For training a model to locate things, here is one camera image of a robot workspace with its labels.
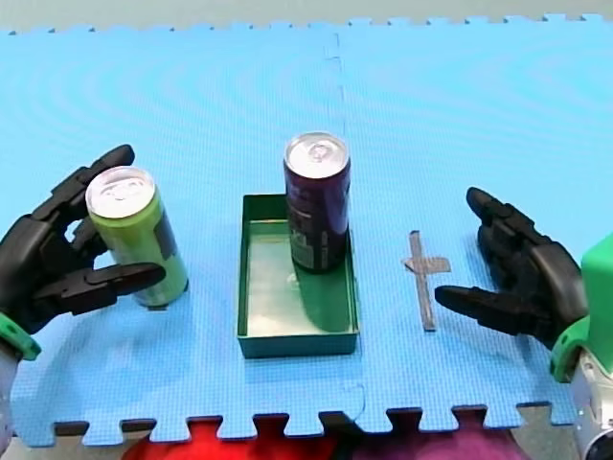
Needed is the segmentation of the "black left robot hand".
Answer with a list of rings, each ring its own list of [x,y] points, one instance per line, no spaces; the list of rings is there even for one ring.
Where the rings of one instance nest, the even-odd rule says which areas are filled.
[[[1,240],[1,313],[27,334],[61,314],[111,306],[165,278],[166,270],[156,263],[94,267],[107,247],[87,216],[85,191],[96,175],[134,158],[131,146],[120,145],[78,168]]]

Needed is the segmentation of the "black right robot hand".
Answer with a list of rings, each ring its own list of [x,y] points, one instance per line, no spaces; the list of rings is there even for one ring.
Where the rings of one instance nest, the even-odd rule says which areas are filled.
[[[579,265],[558,241],[509,203],[470,187],[466,202],[481,220],[477,242],[496,292],[439,286],[436,301],[495,331],[534,337],[551,350],[588,313]]]

